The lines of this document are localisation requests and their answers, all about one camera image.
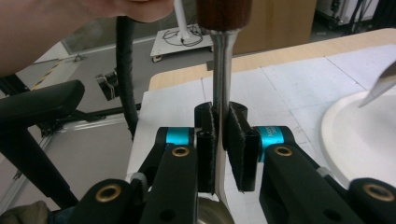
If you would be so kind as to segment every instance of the human hand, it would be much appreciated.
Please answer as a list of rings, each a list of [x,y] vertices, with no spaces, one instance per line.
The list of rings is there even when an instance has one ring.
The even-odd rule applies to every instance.
[[[128,16],[152,22],[169,15],[174,0],[83,0],[79,1],[94,18]]]

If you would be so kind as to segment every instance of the white stand base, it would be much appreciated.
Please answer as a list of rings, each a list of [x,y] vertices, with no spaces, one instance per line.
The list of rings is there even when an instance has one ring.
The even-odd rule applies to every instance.
[[[198,32],[201,32],[200,29],[198,28],[198,25],[189,25],[188,27],[195,26]],[[199,41],[200,37],[193,35],[190,33],[190,30],[187,29],[190,35],[189,39],[184,40],[184,45],[193,45],[192,43]],[[162,59],[162,56],[164,54],[169,54],[169,53],[174,53],[174,52],[180,52],[184,50],[189,50],[189,49],[199,49],[199,48],[205,48],[205,47],[212,47],[212,39],[210,38],[209,35],[203,35],[202,42],[199,44],[186,47],[183,46],[181,43],[180,39],[177,38],[177,35],[174,35],[173,37],[167,39],[166,41],[163,39],[163,36],[165,35],[166,32],[168,33],[173,33],[173,32],[178,32],[179,28],[173,28],[169,30],[163,30],[159,31],[157,33],[157,37],[155,38],[154,46],[152,47],[152,51],[150,56],[152,57],[152,61],[155,63],[160,61]]]

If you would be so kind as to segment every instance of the brown handle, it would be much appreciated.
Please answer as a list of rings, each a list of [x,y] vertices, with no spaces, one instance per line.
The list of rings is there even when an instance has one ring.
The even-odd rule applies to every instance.
[[[231,31],[245,27],[252,0],[196,0],[198,24],[207,30]]]

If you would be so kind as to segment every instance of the floor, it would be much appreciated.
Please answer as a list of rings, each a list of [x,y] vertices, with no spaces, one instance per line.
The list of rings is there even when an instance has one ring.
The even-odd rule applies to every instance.
[[[319,21],[312,27],[311,42],[335,38],[342,35],[342,29],[330,31]],[[142,101],[143,93],[149,89],[150,78],[155,74],[193,66],[211,61],[213,56],[208,48],[194,49],[163,57],[158,63],[153,63],[150,58],[153,40],[134,44],[134,95],[137,103]],[[29,87],[37,83],[57,62],[37,63],[20,71],[18,76]],[[92,112],[120,106],[120,100],[108,101],[102,93],[95,76],[108,74],[115,67],[115,50],[107,49],[84,55],[83,60],[69,79],[79,79],[85,86],[85,95],[78,109]],[[131,136],[126,124],[120,117],[111,117],[118,120],[112,124],[92,125],[95,128],[64,131],[54,135],[47,147],[47,153],[55,166],[59,169],[71,190],[81,198],[90,186],[106,178],[125,177],[130,149]],[[33,128],[32,133],[37,139],[39,130]],[[7,183],[16,170],[4,160],[0,163],[0,194],[7,189]],[[21,188],[18,197],[13,200],[10,207],[33,203],[44,200],[50,209],[57,209],[57,205],[42,195],[29,181]]]

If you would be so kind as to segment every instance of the cardboard box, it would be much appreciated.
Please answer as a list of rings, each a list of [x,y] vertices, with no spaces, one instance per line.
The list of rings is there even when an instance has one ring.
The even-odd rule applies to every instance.
[[[309,42],[316,0],[253,0],[250,23],[233,54],[280,49]]]

